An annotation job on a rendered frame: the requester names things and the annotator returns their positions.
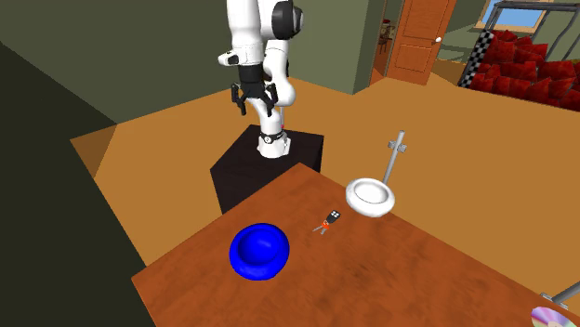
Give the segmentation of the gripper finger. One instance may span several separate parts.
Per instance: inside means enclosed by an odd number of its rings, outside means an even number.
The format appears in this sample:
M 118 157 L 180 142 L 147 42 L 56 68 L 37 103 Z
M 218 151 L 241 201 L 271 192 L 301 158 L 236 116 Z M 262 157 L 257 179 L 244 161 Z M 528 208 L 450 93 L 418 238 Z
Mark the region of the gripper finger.
M 278 102 L 277 88 L 274 83 L 265 85 L 264 103 L 266 104 L 267 116 L 272 116 L 272 110 Z
M 231 85 L 231 102 L 235 103 L 241 111 L 241 115 L 246 115 L 245 107 L 246 95 L 244 94 L 239 84 L 233 83 Z

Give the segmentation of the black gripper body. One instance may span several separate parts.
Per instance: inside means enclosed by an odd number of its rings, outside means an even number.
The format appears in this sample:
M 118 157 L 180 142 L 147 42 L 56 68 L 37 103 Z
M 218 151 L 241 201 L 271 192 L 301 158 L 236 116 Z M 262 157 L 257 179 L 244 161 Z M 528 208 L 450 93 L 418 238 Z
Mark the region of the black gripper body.
M 238 67 L 240 89 L 242 91 L 240 99 L 258 98 L 266 100 L 266 90 L 263 81 L 263 68 L 261 64 Z

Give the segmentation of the black robot stand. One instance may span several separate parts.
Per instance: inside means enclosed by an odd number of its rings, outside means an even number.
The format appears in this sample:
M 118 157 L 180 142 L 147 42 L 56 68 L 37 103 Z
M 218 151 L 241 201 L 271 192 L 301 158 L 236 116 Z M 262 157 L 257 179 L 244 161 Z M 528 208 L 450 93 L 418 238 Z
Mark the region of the black robot stand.
M 210 168 L 222 214 L 298 163 L 321 172 L 324 136 L 289 130 L 289 153 L 268 159 L 257 150 L 259 132 L 250 124 Z

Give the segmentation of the black key fob with keys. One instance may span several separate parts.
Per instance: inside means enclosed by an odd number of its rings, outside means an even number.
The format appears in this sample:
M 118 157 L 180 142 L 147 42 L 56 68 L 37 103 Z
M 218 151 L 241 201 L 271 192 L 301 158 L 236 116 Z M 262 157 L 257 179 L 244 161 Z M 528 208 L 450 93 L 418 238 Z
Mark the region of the black key fob with keys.
M 330 226 L 333 223 L 335 223 L 340 217 L 341 217 L 341 214 L 338 211 L 333 210 L 329 213 L 327 218 L 319 226 L 314 228 L 312 231 L 319 231 L 321 235 L 324 235 L 324 233 L 330 228 Z

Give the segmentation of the white bowl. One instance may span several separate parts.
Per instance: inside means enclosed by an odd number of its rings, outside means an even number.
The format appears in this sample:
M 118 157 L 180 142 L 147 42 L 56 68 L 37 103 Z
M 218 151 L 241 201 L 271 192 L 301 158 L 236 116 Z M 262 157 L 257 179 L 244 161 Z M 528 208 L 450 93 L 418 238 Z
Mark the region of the white bowl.
M 368 217 L 382 217 L 395 204 L 392 190 L 382 181 L 362 177 L 352 180 L 346 187 L 346 201 L 351 209 Z

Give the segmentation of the blue bowl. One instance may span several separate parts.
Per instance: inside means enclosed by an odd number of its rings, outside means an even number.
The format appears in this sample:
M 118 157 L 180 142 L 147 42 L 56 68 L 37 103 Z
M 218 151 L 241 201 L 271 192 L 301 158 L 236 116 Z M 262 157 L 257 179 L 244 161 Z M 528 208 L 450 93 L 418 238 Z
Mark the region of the blue bowl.
M 290 243 L 285 233 L 269 223 L 241 229 L 232 239 L 229 259 L 233 270 L 250 281 L 266 281 L 285 266 Z

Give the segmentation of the orange wooden door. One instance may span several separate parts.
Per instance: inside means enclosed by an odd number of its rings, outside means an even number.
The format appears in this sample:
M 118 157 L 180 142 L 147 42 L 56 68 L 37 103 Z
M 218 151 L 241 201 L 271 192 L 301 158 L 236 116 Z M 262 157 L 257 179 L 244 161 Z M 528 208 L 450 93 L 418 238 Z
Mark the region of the orange wooden door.
M 457 0 L 404 0 L 387 77 L 425 85 Z

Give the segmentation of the brown wooden table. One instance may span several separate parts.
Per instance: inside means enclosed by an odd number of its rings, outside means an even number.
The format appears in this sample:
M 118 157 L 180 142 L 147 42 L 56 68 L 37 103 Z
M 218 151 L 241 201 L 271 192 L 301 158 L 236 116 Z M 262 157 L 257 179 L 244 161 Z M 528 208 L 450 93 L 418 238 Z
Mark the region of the brown wooden table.
M 312 231 L 333 210 L 341 217 Z M 274 278 L 231 267 L 235 234 L 278 226 L 290 256 Z M 354 212 L 345 190 L 297 164 L 133 282 L 156 327 L 533 327 L 547 300 L 409 222 Z

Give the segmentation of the window with blue sky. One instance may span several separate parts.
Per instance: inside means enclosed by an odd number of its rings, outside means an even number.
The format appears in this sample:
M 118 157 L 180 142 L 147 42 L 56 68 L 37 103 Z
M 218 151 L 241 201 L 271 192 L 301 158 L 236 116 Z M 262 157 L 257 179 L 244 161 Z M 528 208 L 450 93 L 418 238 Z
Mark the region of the window with blue sky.
M 486 0 L 480 17 L 475 25 L 476 28 L 483 29 L 485 27 L 487 20 L 491 16 L 494 5 L 500 1 L 501 0 Z M 509 30 L 518 33 L 534 33 L 545 14 L 545 10 L 503 9 L 494 29 Z

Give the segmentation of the shiny compact disc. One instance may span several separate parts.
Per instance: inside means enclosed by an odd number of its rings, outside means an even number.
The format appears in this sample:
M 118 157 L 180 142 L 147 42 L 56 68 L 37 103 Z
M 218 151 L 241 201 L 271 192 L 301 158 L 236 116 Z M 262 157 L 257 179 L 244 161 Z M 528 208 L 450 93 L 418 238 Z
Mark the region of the shiny compact disc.
M 578 327 L 572 320 L 549 307 L 535 307 L 530 317 L 533 327 Z

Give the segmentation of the grey metal rod with bracket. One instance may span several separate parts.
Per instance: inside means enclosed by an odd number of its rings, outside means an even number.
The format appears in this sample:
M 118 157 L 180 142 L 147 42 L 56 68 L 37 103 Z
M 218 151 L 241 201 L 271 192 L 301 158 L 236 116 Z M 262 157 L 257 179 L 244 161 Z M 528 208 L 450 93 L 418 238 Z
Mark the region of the grey metal rod with bracket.
M 540 295 L 547 299 L 548 301 L 568 310 L 569 306 L 566 304 L 566 301 L 571 297 L 580 293 L 580 281 L 577 281 L 573 285 L 567 287 L 563 291 L 559 292 L 556 295 L 549 295 L 546 293 L 541 293 Z
M 399 153 L 404 153 L 407 149 L 407 146 L 403 143 L 403 138 L 405 135 L 405 131 L 401 130 L 397 136 L 396 140 L 390 140 L 388 143 L 388 147 L 392 150 L 392 154 L 389 158 L 389 163 L 385 172 L 385 175 L 382 179 L 382 182 L 387 185 L 389 182 L 389 177 L 391 175 L 392 169 L 394 167 L 396 158 Z

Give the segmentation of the red cushioned bed grey frame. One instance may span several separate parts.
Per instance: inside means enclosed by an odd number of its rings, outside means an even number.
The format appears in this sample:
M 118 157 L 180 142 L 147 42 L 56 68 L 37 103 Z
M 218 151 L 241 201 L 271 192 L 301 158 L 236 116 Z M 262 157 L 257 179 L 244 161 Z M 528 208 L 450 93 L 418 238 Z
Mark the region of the red cushioned bed grey frame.
M 481 33 L 458 85 L 580 112 L 580 59 L 570 59 L 569 53 L 558 61 L 548 59 L 580 18 L 580 3 L 501 0 L 486 6 L 476 24 Z M 539 15 L 534 26 L 499 25 L 506 9 Z M 573 15 L 555 41 L 537 44 L 534 39 L 552 12 Z

